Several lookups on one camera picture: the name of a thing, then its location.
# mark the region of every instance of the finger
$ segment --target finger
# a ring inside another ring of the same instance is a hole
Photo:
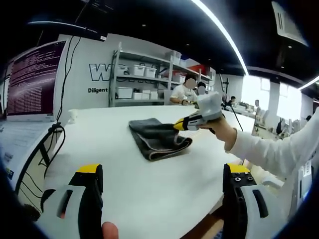
[[[111,222],[105,222],[102,224],[103,239],[119,239],[119,230]]]

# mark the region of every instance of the folded towel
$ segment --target folded towel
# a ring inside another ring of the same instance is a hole
[[[142,155],[149,161],[176,154],[193,142],[179,136],[172,123],[161,123],[155,118],[130,121],[129,127]]]

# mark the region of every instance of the window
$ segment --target window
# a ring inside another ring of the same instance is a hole
[[[269,91],[269,79],[256,76],[244,76],[241,101],[254,106],[255,100],[259,100],[260,108],[268,110]]]
[[[277,116],[286,120],[300,120],[301,91],[297,88],[280,83]]]

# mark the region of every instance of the ceiling light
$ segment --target ceiling light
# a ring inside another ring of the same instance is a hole
[[[319,80],[319,76],[317,76],[317,77],[314,78],[313,80],[309,81],[307,84],[301,86],[300,88],[298,88],[298,90],[301,91],[302,89],[304,89],[304,88],[306,88],[306,87],[308,87],[308,86],[314,84],[314,83],[315,83],[316,81],[318,81],[318,80]]]
[[[224,26],[221,24],[221,22],[218,20],[218,18],[212,13],[211,10],[209,10],[209,8],[203,4],[200,0],[191,0],[193,3],[195,3],[215,24],[216,26],[219,28],[219,30],[224,34],[224,36],[226,37],[227,41],[229,42],[229,44],[231,45],[231,47],[234,49],[238,60],[241,64],[241,66],[243,67],[245,74],[248,76],[248,70],[247,67],[245,65],[245,62],[243,60],[243,57],[240,55],[239,50],[237,48],[237,46],[235,45],[235,42],[233,41],[233,39],[230,37],[229,33],[226,31],[226,29],[224,28]]]

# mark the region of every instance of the white shirt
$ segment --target white shirt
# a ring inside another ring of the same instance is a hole
[[[230,153],[261,166],[274,175],[287,178],[279,191],[283,214],[288,217],[295,176],[298,169],[312,160],[314,172],[319,166],[319,107],[303,129],[283,140],[273,141],[237,131]]]
[[[184,85],[176,86],[171,98],[177,98],[179,100],[197,101],[197,95],[194,90],[187,88]]]

